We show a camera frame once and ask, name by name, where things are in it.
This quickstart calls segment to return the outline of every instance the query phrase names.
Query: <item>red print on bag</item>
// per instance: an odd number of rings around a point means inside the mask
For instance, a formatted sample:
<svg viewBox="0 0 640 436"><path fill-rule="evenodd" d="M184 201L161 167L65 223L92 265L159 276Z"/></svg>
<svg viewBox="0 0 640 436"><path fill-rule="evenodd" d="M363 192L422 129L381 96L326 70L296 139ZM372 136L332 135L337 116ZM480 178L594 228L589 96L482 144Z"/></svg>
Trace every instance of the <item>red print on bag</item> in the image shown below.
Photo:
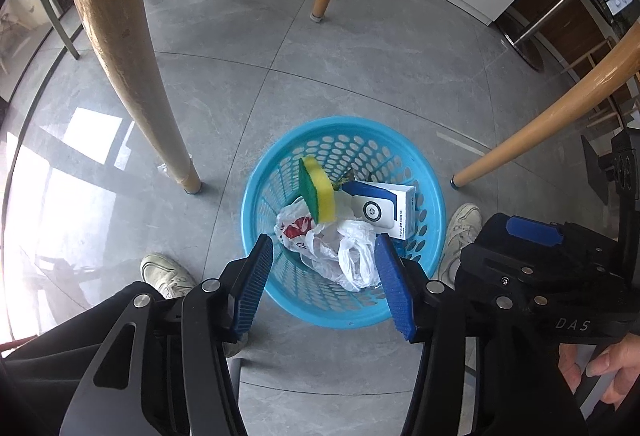
<svg viewBox="0 0 640 436"><path fill-rule="evenodd" d="M304 236L313 227L311 226L311 218L305 216L298 218L293 222L293 225L289 225L284 229L284 235L289 239L297 238L298 236Z"/></svg>

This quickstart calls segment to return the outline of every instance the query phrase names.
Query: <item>human hand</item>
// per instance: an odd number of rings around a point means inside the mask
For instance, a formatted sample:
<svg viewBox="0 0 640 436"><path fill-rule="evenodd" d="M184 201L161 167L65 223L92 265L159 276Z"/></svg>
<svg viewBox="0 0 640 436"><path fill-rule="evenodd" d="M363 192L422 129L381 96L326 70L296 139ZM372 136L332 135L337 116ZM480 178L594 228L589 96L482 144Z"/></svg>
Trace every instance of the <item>human hand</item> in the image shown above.
<svg viewBox="0 0 640 436"><path fill-rule="evenodd" d="M575 363L577 346L560 344L558 368L572 392L580 384L580 368ZM640 374L640 336L628 334L619 343L609 346L594 358L585 370L587 376L602 376L616 372L612 383L602 395L602 402L617 409Z"/></svg>

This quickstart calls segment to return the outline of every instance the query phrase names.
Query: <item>shoe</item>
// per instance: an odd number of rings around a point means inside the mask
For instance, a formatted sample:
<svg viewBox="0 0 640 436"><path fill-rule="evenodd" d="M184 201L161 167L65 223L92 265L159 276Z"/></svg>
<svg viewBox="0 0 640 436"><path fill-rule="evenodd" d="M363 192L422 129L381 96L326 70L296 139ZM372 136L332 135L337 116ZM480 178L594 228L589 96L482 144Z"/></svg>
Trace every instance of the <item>shoe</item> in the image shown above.
<svg viewBox="0 0 640 436"><path fill-rule="evenodd" d="M454 212L444 241L442 258L436 272L438 280L453 288L456 272L460 267L460 251L476 240L482 229L480 209L473 203L465 203Z"/></svg>
<svg viewBox="0 0 640 436"><path fill-rule="evenodd" d="M162 254L149 254L140 262L142 280L157 289L165 299L184 297L196 281L173 259Z"/></svg>
<svg viewBox="0 0 640 436"><path fill-rule="evenodd" d="M240 340L235 344L231 344L229 342L222 342L222 350L225 353L225 358L231 358L232 356L236 356L246 346L249 341L249 333L245 333L240 337Z"/></svg>

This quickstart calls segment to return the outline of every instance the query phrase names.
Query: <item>circular logo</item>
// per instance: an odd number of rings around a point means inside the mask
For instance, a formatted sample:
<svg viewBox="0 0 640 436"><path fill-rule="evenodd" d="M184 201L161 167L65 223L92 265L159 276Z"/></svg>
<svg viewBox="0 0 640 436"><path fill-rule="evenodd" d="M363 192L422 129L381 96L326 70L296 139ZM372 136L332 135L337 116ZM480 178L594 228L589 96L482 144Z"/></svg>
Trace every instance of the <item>circular logo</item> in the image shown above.
<svg viewBox="0 0 640 436"><path fill-rule="evenodd" d="M374 201L366 202L362 207L362 211L364 212L364 216L369 221L377 221L382 217L382 210L380 209L380 206Z"/></svg>

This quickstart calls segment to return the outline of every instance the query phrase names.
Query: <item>wall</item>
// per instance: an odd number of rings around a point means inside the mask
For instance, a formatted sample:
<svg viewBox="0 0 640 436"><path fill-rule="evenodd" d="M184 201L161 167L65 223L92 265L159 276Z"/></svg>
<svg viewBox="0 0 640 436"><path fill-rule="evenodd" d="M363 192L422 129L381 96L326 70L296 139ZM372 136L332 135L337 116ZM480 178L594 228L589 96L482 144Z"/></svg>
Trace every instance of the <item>wall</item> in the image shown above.
<svg viewBox="0 0 640 436"><path fill-rule="evenodd" d="M40 0L7 0L8 10L30 28L49 22Z"/></svg>

